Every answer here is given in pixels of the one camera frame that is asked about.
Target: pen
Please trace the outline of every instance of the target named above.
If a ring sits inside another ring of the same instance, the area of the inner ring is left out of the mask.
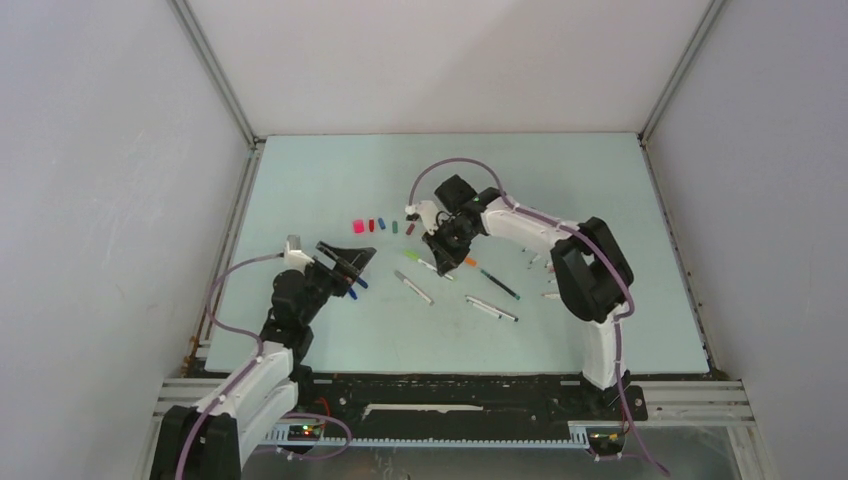
[[[420,263],[421,265],[424,265],[425,267],[429,268],[430,270],[432,270],[436,273],[439,273],[439,270],[435,266],[433,266],[432,264],[427,263],[426,261],[422,260],[421,257],[418,256],[418,254],[413,252],[412,250],[406,250],[406,251],[403,252],[403,254],[406,255],[407,257],[411,258],[412,260],[415,260],[416,262]],[[447,278],[450,281],[454,281],[454,278],[452,276],[448,275],[447,273],[442,275],[442,276]]]
[[[509,287],[507,287],[506,285],[504,285],[504,284],[503,284],[503,282],[501,282],[501,281],[500,281],[500,280],[498,280],[497,278],[493,277],[491,273],[489,273],[489,272],[487,272],[487,271],[483,270],[482,268],[480,269],[480,271],[481,271],[481,272],[483,272],[483,275],[485,275],[485,276],[486,276],[486,278],[488,278],[489,280],[491,280],[491,281],[492,281],[492,283],[494,283],[495,285],[497,285],[497,286],[501,287],[501,288],[502,288],[502,289],[503,289],[506,293],[508,293],[508,294],[512,295],[512,296],[513,296],[513,298],[515,298],[516,300],[520,300],[520,299],[521,299],[521,296],[520,296],[520,295],[518,295],[517,293],[513,292],[513,291],[512,291]]]
[[[484,312],[489,313],[491,315],[494,315],[498,318],[509,318],[509,319],[511,319],[515,322],[518,321],[518,317],[516,317],[515,315],[507,312],[506,310],[498,308],[498,307],[492,305],[489,302],[486,302],[484,300],[480,300],[477,297],[472,297],[471,295],[466,295],[465,301],[470,303],[471,306],[477,307],[478,309],[483,310]]]
[[[359,284],[359,286],[360,286],[360,287],[362,287],[362,288],[368,288],[368,282],[366,282],[365,280],[363,280],[363,279],[362,279],[362,278],[360,278],[360,277],[356,277],[356,280],[354,280],[354,279],[352,279],[352,278],[350,278],[350,277],[345,277],[345,280],[347,280],[347,282],[348,282],[349,284],[351,284],[351,285],[353,285],[353,282],[356,282],[356,283],[358,283],[358,284]]]
[[[424,293],[424,290],[421,290],[420,288],[418,288],[418,285],[415,285],[414,283],[412,283],[412,281],[410,279],[406,278],[406,275],[395,270],[395,276],[398,277],[400,279],[400,281],[403,282],[404,285],[411,288],[413,292],[417,293],[419,297],[426,300],[427,303],[429,303],[430,305],[433,305],[434,303],[436,303],[436,302],[433,301],[432,298],[430,298],[429,295]]]

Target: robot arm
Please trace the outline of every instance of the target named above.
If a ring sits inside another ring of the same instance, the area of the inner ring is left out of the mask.
[[[556,227],[541,219],[550,216],[529,207],[521,207],[511,197],[488,188],[477,193],[458,175],[436,189],[444,210],[432,201],[406,207],[411,220],[421,219],[423,239],[433,252],[439,274],[459,266],[477,235],[510,239],[540,255],[550,257],[554,266],[560,298],[577,318],[583,320],[583,377],[611,403],[615,392],[615,335],[612,317],[624,307],[624,295],[606,267],[587,257],[593,252],[578,238],[559,225],[576,230],[595,243],[613,263],[629,286],[633,272],[607,225],[598,218],[584,223],[557,222]]]
[[[314,401],[312,369],[301,363],[312,343],[309,324],[331,296],[347,294],[376,253],[373,248],[341,249],[323,242],[318,242],[317,249],[335,262],[334,268],[305,254],[300,238],[289,236],[283,258],[290,268],[274,279],[273,306],[259,335],[261,356],[245,361],[194,405],[168,410],[151,480],[175,478],[179,457],[196,426],[183,477],[177,480],[238,479],[271,427],[298,403]],[[207,409],[204,418],[201,412]]]

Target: light blue table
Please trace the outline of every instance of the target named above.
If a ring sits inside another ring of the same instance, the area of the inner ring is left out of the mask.
[[[415,234],[403,234],[403,207],[413,180],[431,163],[465,156],[487,162],[519,202],[564,219],[591,216],[610,226],[635,275],[637,313],[624,330],[624,356],[634,373],[706,372],[704,351],[633,134],[455,134],[271,137],[265,146],[238,239],[234,262],[280,251],[300,234],[308,252],[323,240],[374,246],[360,299],[332,298],[312,323],[315,341],[305,363],[316,371],[432,373],[574,373],[581,370],[578,322],[559,301],[552,278],[521,247],[478,237],[471,256],[521,295],[516,301],[479,271],[460,267],[456,282],[437,277],[403,255],[431,259]],[[416,199],[459,173],[478,191],[493,185],[474,166],[444,166],[421,182]],[[357,218],[383,217],[387,230],[354,235]],[[391,233],[391,221],[401,231]],[[219,318],[258,332],[270,307],[271,281],[282,260],[251,265],[225,286]],[[393,271],[399,269],[435,299],[430,307]],[[471,294],[515,313],[498,320],[466,304]],[[206,367],[231,371],[252,342],[214,332]]]

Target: wire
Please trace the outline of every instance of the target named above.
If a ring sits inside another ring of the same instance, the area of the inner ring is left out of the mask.
[[[327,399],[324,398],[324,397],[318,397],[317,399],[315,399],[315,402],[324,404],[324,410],[327,411],[327,416],[329,417],[330,416],[330,404],[327,403]]]
[[[627,421],[631,425],[633,435],[636,437],[636,441],[639,442],[639,446],[642,448],[643,457],[640,457],[640,458],[644,458],[648,463],[651,463],[652,465],[654,465],[660,471],[660,473],[662,473],[664,476],[666,476],[666,477],[671,476],[671,473],[668,471],[668,469],[663,464],[656,461],[654,459],[654,457],[651,455],[650,451],[648,450],[647,445],[645,445],[645,442],[642,439],[642,436],[639,434],[639,430],[633,424],[633,414],[630,411],[630,406],[627,405],[627,401],[626,401],[627,397],[624,394],[624,383],[621,380],[621,359],[622,359],[621,320],[633,315],[633,313],[636,311],[636,304],[633,302],[633,296],[630,293],[630,289],[627,288],[627,283],[624,281],[623,278],[621,278],[621,275],[615,269],[615,267],[613,266],[610,259],[607,258],[607,256],[604,254],[604,252],[601,251],[601,249],[593,241],[591,241],[586,235],[583,235],[582,233],[580,233],[580,231],[578,231],[578,230],[576,230],[576,229],[574,229],[574,228],[572,228],[568,225],[565,225],[561,220],[559,220],[557,218],[550,217],[550,216],[545,215],[541,212],[536,212],[534,210],[528,210],[524,207],[513,204],[512,201],[507,196],[506,191],[504,190],[503,184],[501,183],[501,179],[498,177],[498,174],[495,173],[495,171],[492,170],[492,168],[489,167],[488,165],[486,165],[485,163],[481,162],[480,160],[475,160],[473,158],[464,158],[464,157],[447,158],[445,160],[438,161],[438,162],[430,165],[429,167],[425,168],[424,171],[422,171],[418,175],[418,178],[416,178],[415,182],[412,184],[412,189],[409,191],[409,202],[407,203],[407,205],[413,205],[412,202],[415,198],[415,189],[418,187],[418,184],[421,182],[421,179],[424,177],[424,175],[426,175],[427,173],[432,171],[434,168],[439,167],[441,165],[448,164],[448,163],[470,163],[470,164],[482,167],[484,170],[489,172],[489,174],[494,179],[495,184],[498,186],[498,191],[500,192],[501,199],[503,200],[504,204],[508,208],[513,209],[515,212],[518,212],[518,213],[527,215],[529,217],[535,218],[535,219],[537,219],[541,222],[544,222],[544,223],[556,228],[557,230],[563,230],[566,233],[569,233],[570,235],[576,237],[577,239],[582,241],[587,247],[589,247],[589,249],[592,250],[592,253],[595,254],[595,258],[600,260],[601,263],[603,263],[604,266],[607,268],[607,270],[609,271],[613,280],[615,280],[615,283],[618,285],[618,288],[621,290],[622,294],[624,294],[625,301],[627,302],[627,305],[628,305],[628,309],[625,312],[615,314],[613,316],[613,319],[612,319],[613,331],[614,331],[614,335],[615,335],[615,380],[616,380],[616,385],[618,387],[618,394],[619,394],[619,397],[621,398],[621,406],[622,406],[622,409],[624,410],[625,417],[627,417]]]
[[[207,298],[206,298],[206,315],[209,317],[209,319],[212,321],[212,323],[216,327],[221,328],[223,330],[226,330],[228,332],[232,332],[232,333],[239,334],[239,335],[244,335],[244,336],[247,336],[247,337],[250,337],[251,339],[253,339],[256,342],[256,355],[251,360],[251,362],[248,363],[247,366],[244,367],[244,369],[242,369],[242,371],[238,373],[238,375],[233,377],[233,379],[230,381],[230,383],[226,387],[224,387],[224,389],[221,391],[221,395],[219,397],[214,398],[211,402],[209,402],[209,405],[207,405],[206,408],[203,409],[203,411],[200,413],[200,416],[197,417],[197,420],[194,422],[194,425],[192,425],[191,430],[189,430],[189,432],[188,432],[188,436],[186,437],[186,441],[183,444],[182,451],[180,451],[180,458],[177,461],[176,475],[174,476],[175,480],[183,480],[183,475],[185,473],[185,466],[186,466],[186,462],[188,460],[189,451],[191,450],[191,445],[192,445],[192,443],[194,443],[194,439],[197,437],[197,434],[200,431],[200,427],[201,427],[201,425],[203,425],[203,422],[206,420],[207,417],[209,417],[209,414],[212,412],[212,410],[214,410],[215,407],[217,407],[218,405],[221,404],[221,397],[226,397],[227,395],[229,395],[230,392],[232,392],[233,389],[235,389],[238,386],[238,384],[241,383],[241,381],[244,380],[244,378],[251,371],[253,371],[253,369],[256,367],[256,365],[259,364],[259,362],[261,361],[261,358],[262,358],[262,354],[265,353],[265,345],[263,344],[262,338],[260,338],[259,335],[255,334],[255,333],[253,333],[249,330],[244,330],[242,328],[236,328],[236,327],[232,327],[230,325],[227,325],[227,324],[219,321],[218,318],[215,317],[214,308],[212,306],[212,301],[215,298],[215,291],[218,289],[218,287],[220,287],[224,283],[224,280],[231,273],[235,272],[236,270],[238,270],[242,267],[245,267],[247,265],[250,265],[252,263],[264,262],[266,260],[273,260],[275,258],[283,258],[283,256],[284,256],[284,253],[273,253],[273,254],[270,254],[270,255],[263,255],[263,256],[260,256],[260,257],[255,257],[255,258],[245,260],[243,262],[239,262],[239,263],[233,265],[232,267],[228,268],[227,270],[225,270],[224,273],[222,273],[218,278],[216,278],[215,281],[212,282],[212,285],[209,287],[209,292],[208,292]],[[331,456],[338,455],[339,453],[346,450],[348,446],[350,446],[350,440],[353,437],[350,434],[350,429],[348,428],[348,426],[345,425],[344,422],[342,422],[341,420],[336,420],[336,419],[329,417],[329,416],[317,415],[317,414],[296,414],[296,415],[300,415],[300,416],[291,415],[291,418],[318,418],[318,417],[322,417],[322,418],[319,418],[319,419],[323,419],[324,421],[329,421],[329,422],[336,423],[336,424],[340,425],[342,427],[342,429],[345,430],[345,433],[348,434],[348,442],[345,443],[345,446],[342,447],[341,449],[339,449],[333,455],[330,455],[330,456],[325,455],[325,456],[321,456],[321,457],[309,457],[309,459],[321,460],[323,458],[330,458]]]
[[[627,421],[627,417],[624,416],[624,408],[621,409],[621,429],[615,433],[593,433],[590,435],[591,438],[596,439],[608,439],[608,440],[617,440],[618,438],[624,438],[625,435],[630,433],[630,422]]]
[[[448,217],[448,220],[450,220],[450,214],[448,212],[446,212],[444,210],[439,210],[439,213],[436,214],[436,226],[437,227],[441,227],[442,224],[445,223],[444,220],[442,220],[441,222],[439,221],[439,215],[445,215],[446,217]]]

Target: purple cable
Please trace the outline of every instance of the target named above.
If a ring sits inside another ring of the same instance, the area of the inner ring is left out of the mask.
[[[235,272],[236,270],[238,270],[238,269],[240,269],[244,266],[250,265],[251,263],[264,262],[266,260],[273,260],[275,258],[282,258],[283,255],[284,255],[283,253],[273,253],[271,255],[263,255],[261,257],[255,257],[255,258],[251,258],[251,259],[245,260],[243,262],[237,263],[237,264],[233,265],[232,267],[228,268],[227,270],[225,270],[224,273],[222,273],[218,278],[215,279],[214,282],[212,282],[212,286],[209,287],[209,293],[207,294],[207,299],[206,299],[206,315],[209,317],[209,319],[212,321],[212,323],[216,327],[222,328],[222,329],[224,329],[228,332],[248,336],[256,342],[256,356],[254,356],[253,360],[244,369],[242,369],[242,371],[239,372],[238,375],[236,375],[226,387],[224,387],[224,389],[221,391],[221,395],[224,395],[224,396],[229,395],[229,393],[232,392],[233,389],[236,388],[236,386],[238,386],[239,383],[241,383],[241,381],[244,379],[244,377],[246,377],[253,370],[253,368],[256,367],[256,365],[259,364],[257,359],[259,357],[261,357],[262,354],[265,352],[265,346],[262,343],[262,339],[259,337],[259,335],[255,334],[255,333],[253,333],[249,330],[244,330],[242,328],[236,328],[236,327],[231,327],[229,325],[226,325],[226,324],[222,323],[221,321],[219,321],[215,317],[215,314],[213,313],[214,309],[212,307],[212,301],[215,298],[215,291],[218,289],[218,287],[221,284],[224,283],[224,280],[231,273]],[[197,417],[197,421],[194,422],[194,425],[192,425],[191,430],[189,430],[188,437],[186,437],[186,441],[183,444],[183,449],[182,449],[182,451],[180,451],[180,458],[177,461],[176,476],[174,477],[176,480],[183,480],[183,474],[185,473],[185,464],[186,464],[186,461],[188,460],[188,454],[189,454],[189,451],[191,450],[191,444],[194,443],[194,439],[195,439],[195,437],[197,437],[197,434],[200,431],[200,426],[203,424],[204,420],[206,420],[206,418],[209,416],[209,413],[212,412],[212,410],[214,410],[215,407],[217,407],[220,403],[221,403],[221,401],[220,401],[219,398],[215,398],[211,402],[209,402],[209,405],[207,405],[206,408],[203,409],[203,412],[200,413],[200,416]],[[344,450],[347,449],[347,447],[350,445],[350,439],[352,438],[352,435],[350,434],[350,429],[347,427],[347,425],[344,425],[344,423],[342,423],[340,420],[332,419],[332,420],[329,420],[329,421],[332,421],[333,423],[336,423],[336,424],[340,424],[342,426],[342,428],[345,430],[345,432],[348,434],[348,439],[349,439],[347,444],[345,444],[345,446],[343,448],[341,448],[337,452],[334,452],[332,455],[330,455],[330,456],[335,456],[335,455],[338,455],[339,453],[341,453],[341,452],[343,452]],[[330,456],[315,457],[315,459],[320,460],[320,459],[323,459],[323,458],[330,458]]]
[[[294,452],[286,451],[286,453],[287,453],[286,456],[291,455],[294,458],[298,458],[300,460],[308,460],[308,461],[326,460],[328,458],[333,458],[336,455],[341,455],[342,452],[344,452],[345,450],[348,449],[348,447],[350,447],[350,442],[353,441],[353,432],[350,431],[350,427],[348,427],[343,421],[341,421],[337,418],[329,417],[327,415],[319,415],[317,413],[297,413],[297,412],[289,412],[289,413],[283,415],[283,417],[284,418],[313,418],[315,420],[322,420],[324,422],[335,423],[336,425],[342,427],[342,430],[345,431],[345,436],[347,437],[346,440],[345,440],[345,444],[342,445],[341,448],[334,450],[334,451],[332,451],[332,452],[330,452],[326,455],[302,455],[300,453],[294,453]],[[254,450],[253,454],[278,453],[279,451],[280,450],[279,450],[278,447],[277,448],[274,448],[274,447],[263,448],[263,449]]]
[[[590,250],[592,250],[592,253],[595,254],[595,257],[598,258],[610,272],[610,275],[612,276],[613,280],[615,280],[615,283],[618,285],[618,288],[621,289],[621,292],[624,294],[625,301],[628,305],[628,309],[626,312],[614,315],[612,319],[613,329],[615,332],[615,380],[616,385],[618,387],[618,394],[621,397],[621,407],[624,410],[624,415],[627,418],[627,421],[630,422],[631,431],[636,436],[636,441],[639,442],[639,446],[642,448],[642,453],[644,455],[645,460],[654,465],[664,476],[671,476],[671,472],[669,472],[669,470],[663,464],[659,463],[654,459],[654,457],[648,450],[647,445],[645,445],[644,440],[642,440],[642,435],[639,434],[639,431],[636,428],[636,424],[633,422],[633,414],[632,412],[630,412],[630,406],[627,404],[627,397],[625,397],[624,395],[624,385],[621,381],[622,336],[620,322],[622,319],[633,315],[633,313],[636,311],[636,304],[633,302],[633,296],[630,294],[630,289],[627,288],[627,284],[624,282],[624,279],[621,278],[621,275],[615,269],[612,262],[609,260],[609,258],[607,258],[606,255],[604,255],[604,252],[602,252],[601,249],[597,245],[595,245],[595,242],[591,241],[588,237],[580,233],[578,230],[575,230],[574,228],[571,228],[568,225],[564,225],[560,220],[544,215],[541,212],[528,210],[526,208],[522,208],[521,206],[518,206],[516,208],[515,205],[507,197],[506,191],[504,190],[503,184],[501,183],[500,178],[498,178],[498,175],[495,173],[494,170],[492,170],[491,167],[481,162],[480,160],[474,160],[472,158],[463,157],[448,158],[436,162],[430,165],[429,167],[425,168],[424,171],[418,175],[418,178],[416,178],[415,182],[412,184],[412,190],[410,190],[409,192],[409,202],[407,203],[408,205],[413,204],[412,202],[415,198],[415,189],[418,187],[418,183],[421,181],[421,178],[423,178],[424,175],[429,173],[434,168],[439,167],[441,165],[445,165],[447,163],[471,163],[483,167],[495,180],[495,184],[498,186],[498,191],[501,194],[501,198],[503,199],[504,204],[506,204],[507,207],[514,209],[518,213],[523,213],[524,215],[533,217],[541,222],[547,223],[548,225],[556,229],[563,230],[569,233],[570,235],[577,237],[586,246],[588,246]]]

